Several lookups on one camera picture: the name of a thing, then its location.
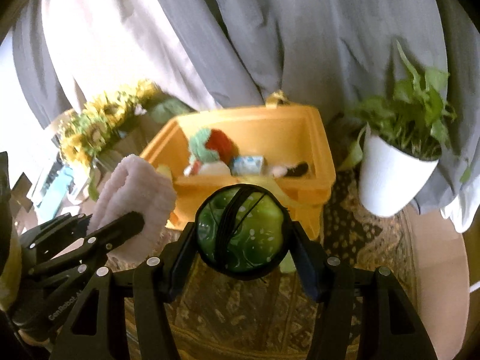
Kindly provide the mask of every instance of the fabric drape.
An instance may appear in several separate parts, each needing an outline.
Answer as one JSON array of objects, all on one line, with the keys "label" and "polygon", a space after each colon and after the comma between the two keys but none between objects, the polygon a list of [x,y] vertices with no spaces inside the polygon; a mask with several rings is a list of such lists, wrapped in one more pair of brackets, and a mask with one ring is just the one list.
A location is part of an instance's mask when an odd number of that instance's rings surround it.
[{"label": "fabric drape", "polygon": [[28,105],[42,128],[46,128],[71,105],[47,49],[41,0],[30,0],[13,28],[13,59]]},{"label": "fabric drape", "polygon": [[435,0],[217,1],[262,95],[281,88],[318,107],[324,122],[362,98],[385,95],[393,74],[405,74],[392,59],[395,39],[419,64],[446,69]]},{"label": "fabric drape", "polygon": [[[418,193],[420,212],[446,205],[458,232],[467,230],[480,204],[480,34],[457,0],[436,0],[448,55],[448,101],[458,114],[450,126],[453,151],[445,151]],[[472,176],[462,184],[467,166]]]},{"label": "fabric drape", "polygon": [[87,100],[147,78],[196,110],[219,108],[157,0],[42,0],[42,13],[62,85],[73,78]]},{"label": "fabric drape", "polygon": [[10,185],[25,173],[37,180],[42,166],[58,149],[47,137],[23,94],[15,69],[13,31],[0,45],[0,152],[9,155]]},{"label": "fabric drape", "polygon": [[208,92],[223,107],[262,97],[205,0],[158,0]]}]

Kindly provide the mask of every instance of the green ball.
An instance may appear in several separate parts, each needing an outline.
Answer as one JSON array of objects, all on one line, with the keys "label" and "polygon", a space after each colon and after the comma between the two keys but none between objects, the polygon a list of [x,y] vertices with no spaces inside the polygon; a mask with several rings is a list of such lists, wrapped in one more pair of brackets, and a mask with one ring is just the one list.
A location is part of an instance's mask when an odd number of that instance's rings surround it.
[{"label": "green ball", "polygon": [[[218,193],[198,216],[198,245],[213,263],[218,224],[225,207],[238,190],[239,188],[235,187]],[[234,273],[242,273],[272,261],[283,246],[283,221],[284,213],[272,198],[261,192],[252,193],[236,214],[235,228],[238,228],[226,248],[226,268]]]}]

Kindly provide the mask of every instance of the white curtain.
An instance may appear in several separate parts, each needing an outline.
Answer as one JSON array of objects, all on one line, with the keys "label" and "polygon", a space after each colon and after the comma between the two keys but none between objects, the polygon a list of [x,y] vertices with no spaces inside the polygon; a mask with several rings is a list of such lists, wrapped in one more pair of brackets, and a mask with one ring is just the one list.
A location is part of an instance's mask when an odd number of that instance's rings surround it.
[{"label": "white curtain", "polygon": [[11,188],[22,173],[35,182],[42,165],[57,151],[23,95],[12,47],[10,31],[0,45],[0,152],[8,153]]},{"label": "white curtain", "polygon": [[143,78],[196,110],[219,108],[157,0],[42,0],[42,19],[58,80],[76,110]]}]

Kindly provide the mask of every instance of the black string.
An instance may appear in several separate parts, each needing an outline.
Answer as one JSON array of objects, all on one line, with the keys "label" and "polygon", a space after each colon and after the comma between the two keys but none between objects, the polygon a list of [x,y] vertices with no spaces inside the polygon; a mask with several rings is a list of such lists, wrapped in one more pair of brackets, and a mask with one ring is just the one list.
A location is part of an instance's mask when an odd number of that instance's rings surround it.
[{"label": "black string", "polygon": [[260,202],[260,200],[263,199],[263,197],[266,195],[266,193],[264,193],[263,195],[260,196],[260,199],[258,199],[255,204],[247,211],[247,213],[245,214],[245,216],[241,219],[241,221],[238,223],[237,227],[235,228],[235,230],[233,231],[233,234],[235,234],[238,230],[238,228],[240,227],[240,225],[242,224],[243,220],[247,217],[248,214],[250,214],[251,210],[253,210],[255,208],[255,206]]},{"label": "black string", "polygon": [[256,188],[252,185],[241,186],[222,213],[215,237],[214,249],[214,258],[220,267],[224,267],[227,263],[227,245],[235,232],[235,220],[238,210],[254,192],[256,192]]}]

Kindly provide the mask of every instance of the yellow plastic bin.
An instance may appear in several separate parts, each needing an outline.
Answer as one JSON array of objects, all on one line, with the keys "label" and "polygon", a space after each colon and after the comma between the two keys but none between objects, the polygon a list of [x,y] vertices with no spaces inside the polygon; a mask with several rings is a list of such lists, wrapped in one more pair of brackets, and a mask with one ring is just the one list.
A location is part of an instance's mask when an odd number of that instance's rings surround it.
[{"label": "yellow plastic bin", "polygon": [[305,105],[229,108],[169,121],[141,156],[154,167],[165,164],[171,169],[178,195],[170,218],[175,228],[183,229],[194,221],[200,205],[217,189],[245,182],[234,176],[183,175],[189,164],[188,139],[202,127],[222,130],[240,155],[262,155],[269,166],[307,162],[310,170],[306,176],[275,182],[290,198],[291,204],[286,206],[291,217],[301,222],[311,239],[322,235],[320,216],[330,198],[335,169],[320,114]]}]

